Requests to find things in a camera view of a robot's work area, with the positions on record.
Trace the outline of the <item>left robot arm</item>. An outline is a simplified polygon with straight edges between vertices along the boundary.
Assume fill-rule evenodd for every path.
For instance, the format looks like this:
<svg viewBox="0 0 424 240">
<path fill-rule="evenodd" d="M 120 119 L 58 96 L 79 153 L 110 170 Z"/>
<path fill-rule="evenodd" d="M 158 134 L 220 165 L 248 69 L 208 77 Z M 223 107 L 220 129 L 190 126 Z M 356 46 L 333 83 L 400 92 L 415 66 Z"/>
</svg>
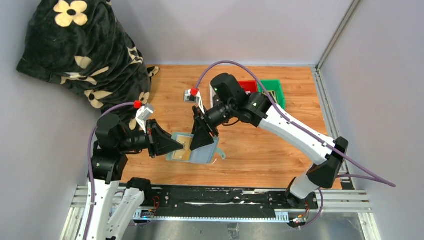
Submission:
<svg viewBox="0 0 424 240">
<path fill-rule="evenodd" d="M 148 120 L 146 131 L 130 130 L 116 114 L 102 116 L 96 125 L 96 142 L 88 157 L 91 165 L 90 185 L 78 240 L 119 240 L 130 225 L 138 207 L 160 205 L 145 178 L 133 177 L 126 184 L 121 202 L 111 212 L 128 154 L 146 150 L 151 158 L 164 156 L 184 146 L 172 139 L 156 120 Z"/>
</svg>

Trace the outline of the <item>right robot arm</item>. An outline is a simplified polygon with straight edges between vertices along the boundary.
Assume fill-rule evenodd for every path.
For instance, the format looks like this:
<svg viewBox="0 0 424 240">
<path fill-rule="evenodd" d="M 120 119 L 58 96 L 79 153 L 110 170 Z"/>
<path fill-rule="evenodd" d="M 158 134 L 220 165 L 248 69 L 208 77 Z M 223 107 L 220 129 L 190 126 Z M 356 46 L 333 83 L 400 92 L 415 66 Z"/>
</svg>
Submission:
<svg viewBox="0 0 424 240">
<path fill-rule="evenodd" d="M 247 93 L 231 74 L 219 74 L 210 85 L 219 99 L 219 103 L 210 109 L 204 108 L 198 89 L 188 90 L 184 96 L 197 103 L 192 108 L 194 124 L 190 150 L 212 144 L 219 135 L 218 126 L 237 118 L 239 122 L 281 137 L 312 161 L 312 166 L 295 177 L 285 191 L 286 202 L 291 207 L 305 203 L 310 193 L 319 188 L 333 187 L 344 162 L 342 154 L 349 144 L 346 139 L 333 139 L 311 129 L 262 92 Z"/>
</svg>

